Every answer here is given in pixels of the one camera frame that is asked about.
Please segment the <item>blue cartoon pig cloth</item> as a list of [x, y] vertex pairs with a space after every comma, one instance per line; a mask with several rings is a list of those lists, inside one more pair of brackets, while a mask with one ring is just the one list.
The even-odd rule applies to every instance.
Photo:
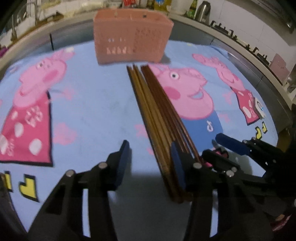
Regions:
[[[87, 42], [17, 61], [1, 80], [1, 171], [25, 230], [64, 173], [90, 170], [127, 140], [132, 159], [109, 193], [119, 240], [182, 240], [190, 204], [168, 197], [144, 128], [126, 63], [99, 65]], [[245, 94], [260, 94], [216, 47], [170, 41], [163, 64], [166, 92], [199, 152], [225, 133], [237, 140], [278, 134], [269, 113], [249, 124]]]

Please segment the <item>brown wooden chopsticks bundle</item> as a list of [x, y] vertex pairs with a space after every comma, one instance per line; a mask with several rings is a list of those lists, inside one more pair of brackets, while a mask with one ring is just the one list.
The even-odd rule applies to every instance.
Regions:
[[177, 143], [181, 152], [201, 162], [200, 155], [177, 111], [159, 84], [152, 69], [126, 67], [159, 170], [170, 199], [177, 203], [192, 201], [192, 194], [178, 183], [170, 147]]

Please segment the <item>steel thermos kettle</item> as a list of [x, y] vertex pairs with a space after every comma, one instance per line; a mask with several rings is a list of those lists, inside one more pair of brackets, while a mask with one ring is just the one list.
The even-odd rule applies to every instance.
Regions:
[[211, 10], [211, 5], [208, 1], [203, 1], [197, 9], [195, 21], [206, 22]]

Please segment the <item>black gas stove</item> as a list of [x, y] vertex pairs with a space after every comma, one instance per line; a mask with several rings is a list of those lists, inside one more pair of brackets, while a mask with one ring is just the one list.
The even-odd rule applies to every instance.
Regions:
[[222, 33], [223, 35], [226, 35], [228, 38], [241, 45], [244, 49], [246, 49], [254, 57], [256, 57], [263, 65], [269, 67], [270, 62], [267, 60], [268, 56], [265, 54], [260, 54], [259, 49], [256, 46], [253, 47], [250, 44], [247, 44], [247, 42], [239, 39], [238, 36], [234, 34], [234, 30], [227, 30], [226, 27], [221, 26], [221, 23], [217, 24], [215, 21], [211, 21], [210, 27]]

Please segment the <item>white round tracker tag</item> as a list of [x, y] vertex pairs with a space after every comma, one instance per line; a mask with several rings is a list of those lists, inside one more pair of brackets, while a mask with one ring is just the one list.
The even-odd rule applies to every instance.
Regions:
[[263, 105], [256, 97], [254, 98], [254, 101], [253, 101], [253, 109], [261, 120], [265, 118]]

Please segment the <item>pink plastic utensil basket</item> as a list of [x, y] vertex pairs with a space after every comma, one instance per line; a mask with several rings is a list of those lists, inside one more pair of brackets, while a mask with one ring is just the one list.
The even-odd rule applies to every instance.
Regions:
[[147, 61], [164, 55], [174, 23], [148, 9], [100, 9], [93, 19], [95, 53], [99, 64]]

